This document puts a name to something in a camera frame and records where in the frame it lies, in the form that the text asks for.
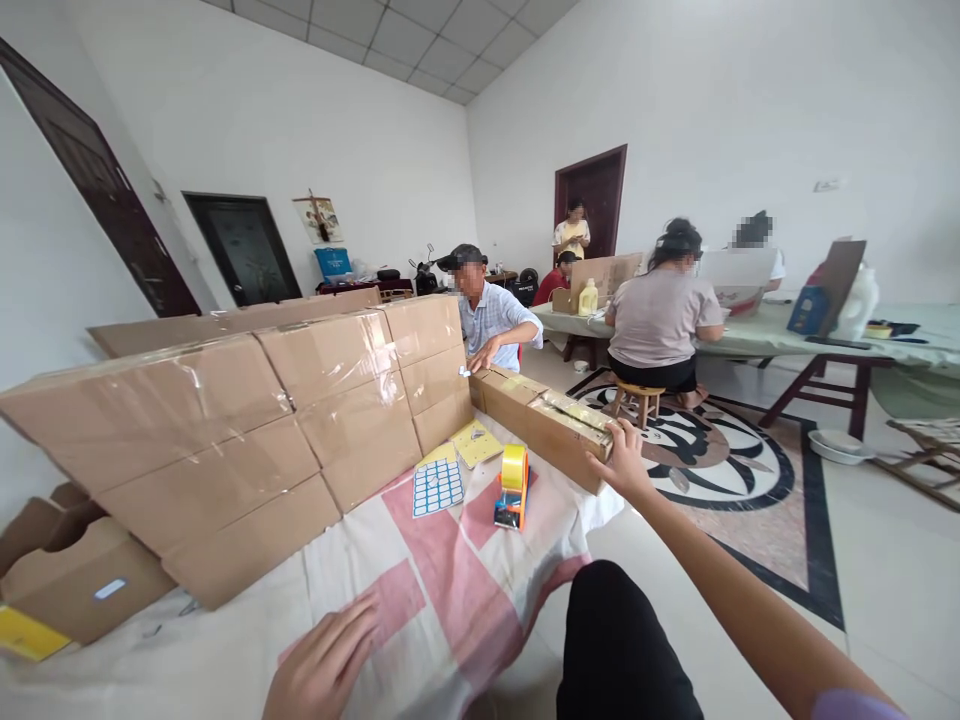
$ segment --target plastic bottle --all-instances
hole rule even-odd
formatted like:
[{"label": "plastic bottle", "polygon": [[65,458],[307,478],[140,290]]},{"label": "plastic bottle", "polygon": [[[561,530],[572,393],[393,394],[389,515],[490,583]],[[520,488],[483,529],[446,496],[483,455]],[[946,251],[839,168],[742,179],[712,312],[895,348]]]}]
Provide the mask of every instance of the plastic bottle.
[{"label": "plastic bottle", "polygon": [[580,315],[593,315],[597,311],[600,296],[593,278],[587,280],[587,286],[580,291]]},{"label": "plastic bottle", "polygon": [[830,337],[836,340],[859,340],[878,302],[880,286],[877,285],[876,271],[864,265],[853,281],[847,301],[837,316],[837,328],[830,333]]}]

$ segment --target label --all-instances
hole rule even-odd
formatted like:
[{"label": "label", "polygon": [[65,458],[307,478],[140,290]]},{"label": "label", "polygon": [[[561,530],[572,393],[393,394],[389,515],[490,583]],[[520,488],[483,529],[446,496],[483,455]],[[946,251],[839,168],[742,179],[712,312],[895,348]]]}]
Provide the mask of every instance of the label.
[{"label": "label", "polygon": [[111,595],[113,595],[117,590],[119,590],[120,588],[122,588],[122,587],[123,587],[124,585],[126,585],[126,584],[127,584],[127,581],[126,581],[126,580],[124,580],[123,578],[117,578],[116,580],[114,580],[114,581],[112,581],[112,582],[108,582],[108,583],[107,583],[106,585],[104,585],[102,588],[100,588],[99,590],[97,590],[97,591],[93,594],[93,596],[94,596],[97,600],[106,600],[108,597],[110,597]]}]

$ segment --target dark brown door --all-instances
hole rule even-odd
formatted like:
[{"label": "dark brown door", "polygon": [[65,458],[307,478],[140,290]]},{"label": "dark brown door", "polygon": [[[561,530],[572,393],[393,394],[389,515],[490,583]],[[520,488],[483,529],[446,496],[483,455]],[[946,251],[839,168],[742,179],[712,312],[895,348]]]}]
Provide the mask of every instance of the dark brown door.
[{"label": "dark brown door", "polygon": [[626,163],[627,146],[623,145],[557,170],[554,225],[566,219],[567,205],[571,200],[583,200],[590,224],[590,245],[584,252],[588,258],[616,254],[620,191]]},{"label": "dark brown door", "polygon": [[199,314],[97,124],[3,40],[0,67],[157,316]]},{"label": "dark brown door", "polygon": [[183,196],[238,307],[303,297],[266,198]]}]

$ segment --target ceiling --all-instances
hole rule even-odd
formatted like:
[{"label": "ceiling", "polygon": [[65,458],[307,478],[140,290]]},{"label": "ceiling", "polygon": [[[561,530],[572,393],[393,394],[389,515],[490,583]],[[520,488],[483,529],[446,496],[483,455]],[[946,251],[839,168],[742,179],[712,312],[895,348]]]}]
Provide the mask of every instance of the ceiling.
[{"label": "ceiling", "polygon": [[577,0],[204,0],[466,105]]}]

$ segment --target light blue shirt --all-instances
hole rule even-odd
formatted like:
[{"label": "light blue shirt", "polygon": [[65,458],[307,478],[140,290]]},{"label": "light blue shirt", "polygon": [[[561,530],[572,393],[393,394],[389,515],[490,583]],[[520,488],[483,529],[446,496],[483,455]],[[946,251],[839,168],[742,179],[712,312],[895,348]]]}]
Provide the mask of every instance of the light blue shirt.
[{"label": "light blue shirt", "polygon": [[[521,305],[509,290],[485,283],[476,310],[470,308],[470,300],[463,294],[460,295],[459,303],[460,324],[463,326],[463,334],[467,336],[467,355],[473,357],[494,335],[513,330],[525,322],[537,326],[537,336],[530,344],[535,348],[543,347],[543,323]],[[501,346],[493,358],[493,364],[520,372],[520,359],[517,356],[519,348],[517,343]]]}]

